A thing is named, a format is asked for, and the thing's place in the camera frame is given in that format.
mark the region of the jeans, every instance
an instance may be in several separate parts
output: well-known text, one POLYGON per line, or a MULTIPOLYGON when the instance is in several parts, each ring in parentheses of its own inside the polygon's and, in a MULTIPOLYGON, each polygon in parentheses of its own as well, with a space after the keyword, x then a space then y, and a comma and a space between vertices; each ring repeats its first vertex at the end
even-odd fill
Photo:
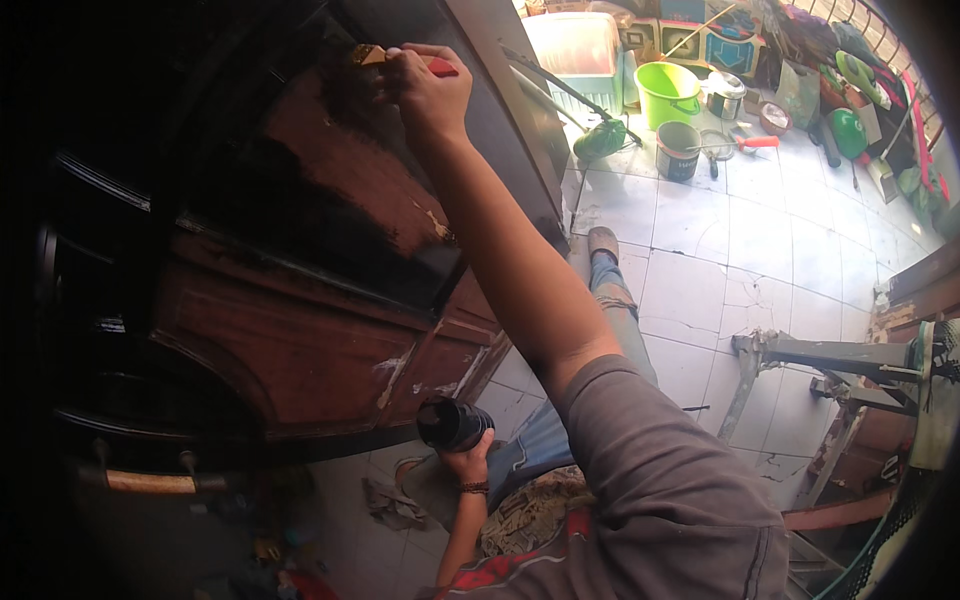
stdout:
MULTIPOLYGON (((624 355, 636 365, 647 381, 657 386, 657 374, 650 364, 637 325, 636 304, 619 267, 606 252, 597 252, 590 260, 589 288, 603 308, 624 355)), ((489 508, 494 508, 502 499, 500 492, 507 487, 505 484, 508 484, 511 473, 518 469, 536 474, 537 467, 547 472, 573 462, 564 424, 553 404, 545 401, 509 443, 487 455, 491 489, 489 508)), ((416 500, 450 531, 457 515, 457 483, 453 474, 433 455, 407 471, 401 487, 407 496, 416 500)))

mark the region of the red brush handle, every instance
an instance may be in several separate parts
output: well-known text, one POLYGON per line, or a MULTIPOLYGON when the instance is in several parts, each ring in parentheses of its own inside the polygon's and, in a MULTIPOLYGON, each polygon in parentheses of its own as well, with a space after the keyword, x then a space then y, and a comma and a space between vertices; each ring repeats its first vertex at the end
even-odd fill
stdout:
POLYGON ((740 147, 741 151, 744 148, 777 148, 780 145, 780 139, 775 135, 748 137, 747 139, 738 135, 736 137, 736 144, 740 147))
POLYGON ((437 77, 455 77, 460 75, 457 69, 445 59, 441 59, 440 57, 424 56, 421 56, 421 58, 426 64, 426 68, 437 77))

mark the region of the paint can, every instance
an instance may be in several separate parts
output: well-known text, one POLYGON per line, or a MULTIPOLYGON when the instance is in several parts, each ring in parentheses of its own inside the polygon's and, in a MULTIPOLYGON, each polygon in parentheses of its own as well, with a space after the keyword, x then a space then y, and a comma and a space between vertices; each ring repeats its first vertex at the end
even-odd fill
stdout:
POLYGON ((735 75, 714 71, 707 77, 707 110, 721 119, 733 120, 740 111, 747 88, 735 75))
POLYGON ((686 181, 697 170, 700 134, 686 123, 667 121, 657 127, 657 170, 669 180, 686 181))
POLYGON ((493 419, 482 408, 446 396, 423 401, 417 411, 417 432, 424 444, 447 452, 466 452, 480 442, 493 419))

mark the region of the wristband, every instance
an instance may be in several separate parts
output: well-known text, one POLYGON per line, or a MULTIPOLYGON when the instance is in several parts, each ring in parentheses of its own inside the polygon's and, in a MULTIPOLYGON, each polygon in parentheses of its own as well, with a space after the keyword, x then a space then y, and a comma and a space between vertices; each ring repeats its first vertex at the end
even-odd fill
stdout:
POLYGON ((476 483, 462 483, 457 488, 460 493, 487 493, 490 491, 489 481, 478 481, 476 483))

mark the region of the white plastic container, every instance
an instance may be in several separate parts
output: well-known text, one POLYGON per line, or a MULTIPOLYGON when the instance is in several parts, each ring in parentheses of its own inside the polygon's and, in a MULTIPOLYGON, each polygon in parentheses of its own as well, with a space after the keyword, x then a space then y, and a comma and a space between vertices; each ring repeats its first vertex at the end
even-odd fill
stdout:
MULTIPOLYGON (((557 12, 528 16, 522 22, 541 67, 610 114, 623 112, 623 52, 612 16, 557 12)), ((568 111, 589 112, 552 84, 550 92, 568 111)))

